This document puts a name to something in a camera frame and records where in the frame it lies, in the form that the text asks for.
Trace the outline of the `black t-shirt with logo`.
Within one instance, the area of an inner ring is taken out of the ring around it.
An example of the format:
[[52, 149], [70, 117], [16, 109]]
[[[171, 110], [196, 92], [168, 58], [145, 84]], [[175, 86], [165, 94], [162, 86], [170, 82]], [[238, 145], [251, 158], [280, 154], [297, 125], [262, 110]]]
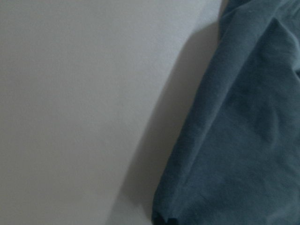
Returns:
[[231, 0], [154, 195], [155, 225], [300, 222], [300, 3]]

